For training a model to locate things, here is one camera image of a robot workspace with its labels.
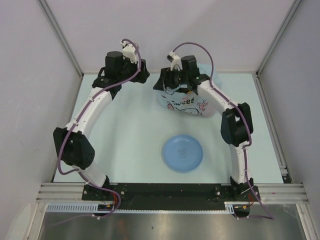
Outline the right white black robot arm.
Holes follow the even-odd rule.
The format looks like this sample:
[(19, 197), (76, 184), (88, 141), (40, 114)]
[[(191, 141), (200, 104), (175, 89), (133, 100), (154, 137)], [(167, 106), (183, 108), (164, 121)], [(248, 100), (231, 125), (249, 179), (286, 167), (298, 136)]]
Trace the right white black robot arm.
[(230, 194), (242, 201), (254, 182), (249, 172), (248, 147), (252, 145), (253, 121), (250, 106), (233, 101), (214, 83), (210, 75), (201, 73), (196, 57), (167, 56), (170, 66), (160, 70), (153, 86), (158, 100), (167, 109), (198, 117), (221, 115), (220, 134), (229, 145), (232, 162)]

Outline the blue cartoon plastic bag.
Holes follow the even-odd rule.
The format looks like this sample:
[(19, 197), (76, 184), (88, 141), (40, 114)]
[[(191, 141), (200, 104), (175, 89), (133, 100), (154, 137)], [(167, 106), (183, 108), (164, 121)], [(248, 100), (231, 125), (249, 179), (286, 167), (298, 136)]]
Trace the blue cartoon plastic bag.
[[(198, 68), (200, 75), (196, 78), (196, 81), (202, 78), (207, 80), (212, 68), (203, 64)], [(180, 88), (174, 90), (155, 90), (160, 105), (170, 110), (181, 111), (199, 117), (212, 117), (216, 112), (214, 105), (209, 100), (193, 91), (189, 91), (185, 87), (185, 85), (181, 85)]]

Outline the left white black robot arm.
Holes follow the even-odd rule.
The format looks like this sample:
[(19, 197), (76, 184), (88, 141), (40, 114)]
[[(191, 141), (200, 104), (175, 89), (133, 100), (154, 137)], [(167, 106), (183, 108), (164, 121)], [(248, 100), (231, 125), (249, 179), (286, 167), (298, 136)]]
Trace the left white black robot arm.
[(104, 109), (113, 102), (122, 85), (127, 82), (144, 84), (149, 77), (146, 61), (138, 50), (110, 51), (91, 85), (91, 90), (77, 115), (63, 128), (53, 131), (58, 158), (57, 170), (65, 176), (78, 173), (93, 188), (100, 200), (110, 196), (109, 178), (95, 163), (95, 150), (89, 141), (92, 128)]

